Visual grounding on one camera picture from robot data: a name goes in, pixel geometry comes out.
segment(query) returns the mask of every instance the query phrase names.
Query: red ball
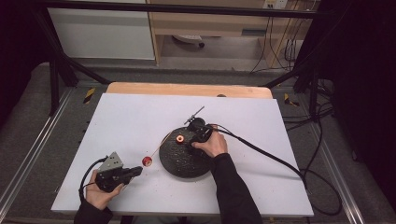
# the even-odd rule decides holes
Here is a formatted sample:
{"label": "red ball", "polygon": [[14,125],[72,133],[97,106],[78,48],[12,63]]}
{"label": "red ball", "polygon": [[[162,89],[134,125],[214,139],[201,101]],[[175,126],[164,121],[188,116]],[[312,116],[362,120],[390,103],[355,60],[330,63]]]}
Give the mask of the red ball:
{"label": "red ball", "polygon": [[152,164],[152,158],[151,157],[145,157],[142,160],[142,163],[144,166],[148,167]]}

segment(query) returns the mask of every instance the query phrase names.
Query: gray carpet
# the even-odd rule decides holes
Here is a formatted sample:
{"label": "gray carpet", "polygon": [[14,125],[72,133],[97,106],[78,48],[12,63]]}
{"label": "gray carpet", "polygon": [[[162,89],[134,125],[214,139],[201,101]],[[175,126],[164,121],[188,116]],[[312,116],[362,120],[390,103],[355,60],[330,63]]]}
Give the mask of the gray carpet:
{"label": "gray carpet", "polygon": [[[100,75],[117,81],[134,82],[162,82],[162,83],[194,83],[194,84],[223,84],[256,86],[279,76],[279,74],[258,73],[248,75],[246,72],[221,71],[179,71],[159,69],[96,69]],[[6,126],[0,132],[0,190],[3,192],[7,183],[18,169],[24,155],[30,149],[36,136],[41,130],[50,111],[49,72],[46,67],[38,67],[32,77],[28,89],[21,101],[14,109]],[[282,85],[290,86],[292,80]],[[50,207],[56,197],[54,192],[63,182],[77,150],[78,141],[83,138],[84,130],[88,127],[87,121],[96,108],[102,92],[106,86],[96,89],[88,105],[82,103],[89,86],[75,88],[73,95],[49,141],[43,148],[32,172],[29,174],[14,204],[8,211],[7,218],[27,217],[67,220],[72,216],[52,213]],[[279,102],[283,116],[301,116],[304,111],[300,106],[285,105],[284,92],[275,90],[274,97]],[[290,99],[298,98],[288,91]],[[332,149],[337,164],[341,167],[346,182],[358,204],[367,223],[396,223],[396,215],[390,208],[387,200],[378,189],[364,164],[354,162],[350,156],[350,149],[344,139],[336,118],[323,119],[323,132],[327,143]],[[290,142],[300,167],[305,167],[316,147],[314,135],[309,126],[289,131]],[[320,155],[315,159],[312,170],[330,180],[326,167]],[[336,209],[336,198],[323,182],[308,176],[308,185],[313,193],[310,196],[312,203],[326,211]],[[302,218],[276,218],[279,223],[303,223]],[[341,214],[328,217],[315,211],[311,218],[312,223],[348,223],[343,211]],[[158,218],[151,221],[140,218],[138,223],[159,223]]]}

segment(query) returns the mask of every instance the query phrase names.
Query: floor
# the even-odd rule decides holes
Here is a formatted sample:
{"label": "floor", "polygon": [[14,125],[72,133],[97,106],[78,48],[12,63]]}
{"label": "floor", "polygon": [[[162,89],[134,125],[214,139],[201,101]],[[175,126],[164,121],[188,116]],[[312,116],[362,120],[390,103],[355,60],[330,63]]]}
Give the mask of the floor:
{"label": "floor", "polygon": [[[264,84],[275,77],[279,77],[285,69],[265,70],[251,73],[261,57],[257,39],[252,38],[224,38],[204,37],[205,47],[180,43],[171,36],[165,38],[162,63],[103,62],[105,67],[97,68],[97,62],[86,62],[88,66],[101,76],[117,81],[136,82],[175,82],[201,83],[223,85],[257,86]],[[284,59],[279,59],[286,66]],[[267,69],[265,60],[261,60],[256,69]],[[48,68],[43,65],[33,72],[25,94],[14,108],[6,125],[0,131],[0,160],[7,161],[0,165],[1,192],[12,192],[9,183],[15,182],[15,174],[24,173],[21,177],[18,195],[7,197],[3,194],[0,206],[0,218],[3,223],[72,223],[73,216],[51,213],[50,207],[56,197],[56,189],[63,182],[68,166],[78,150],[78,141],[83,138],[84,130],[97,105],[101,92],[106,86],[92,83],[83,75],[82,80],[72,93],[62,116],[56,120],[50,137],[43,142],[38,155],[33,155],[35,163],[30,169],[19,172],[20,165],[26,155],[31,154],[31,147],[40,131],[48,121],[50,111],[50,88]],[[273,89],[274,97],[278,100],[282,116],[305,115],[303,103],[305,94],[295,94],[292,91],[294,79]],[[96,87],[96,94],[89,105],[82,103],[89,87]],[[284,96],[287,93],[290,100],[301,104],[295,106],[285,104]],[[376,183],[364,164],[352,160],[351,151],[336,118],[328,116],[322,120],[325,147],[329,148],[337,166],[342,172],[348,189],[353,196],[354,203],[359,208],[362,220],[351,220],[348,211],[343,210],[339,215],[328,217],[315,212],[312,223],[396,223],[395,212],[389,207]],[[307,124],[288,132],[290,143],[300,167],[309,162],[318,139],[315,137],[316,124]],[[313,169],[332,181],[329,167],[325,165],[325,154],[319,153],[313,164]],[[310,199],[314,204],[325,210],[334,211],[337,201],[332,191],[325,184],[314,177],[309,177],[312,185]],[[171,223],[166,217],[154,220],[139,218],[136,223]],[[207,223],[207,220],[195,220],[196,223]],[[264,223],[305,223],[301,218],[263,219]]]}

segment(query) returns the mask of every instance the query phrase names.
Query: white cabinet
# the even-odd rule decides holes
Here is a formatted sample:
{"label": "white cabinet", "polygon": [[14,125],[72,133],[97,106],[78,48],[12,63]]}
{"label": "white cabinet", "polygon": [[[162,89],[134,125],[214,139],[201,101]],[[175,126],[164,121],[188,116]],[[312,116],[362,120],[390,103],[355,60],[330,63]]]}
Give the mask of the white cabinet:
{"label": "white cabinet", "polygon": [[69,57],[154,60],[147,12],[49,8],[49,14]]}

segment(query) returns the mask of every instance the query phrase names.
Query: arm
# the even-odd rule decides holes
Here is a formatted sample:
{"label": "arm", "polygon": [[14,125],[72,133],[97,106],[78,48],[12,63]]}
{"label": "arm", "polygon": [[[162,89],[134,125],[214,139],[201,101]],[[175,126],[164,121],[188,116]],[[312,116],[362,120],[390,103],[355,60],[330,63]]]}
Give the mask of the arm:
{"label": "arm", "polygon": [[212,175],[217,185],[221,223],[262,223],[248,186],[236,172],[222,134],[213,132],[205,143],[193,143],[213,158]]}
{"label": "arm", "polygon": [[[92,172],[90,183],[95,182],[97,171]],[[107,208],[112,198],[119,195],[123,185],[117,186],[112,192],[101,191],[96,184],[90,184],[86,188],[87,199],[81,202],[74,223],[75,224],[107,224],[113,214]]]}

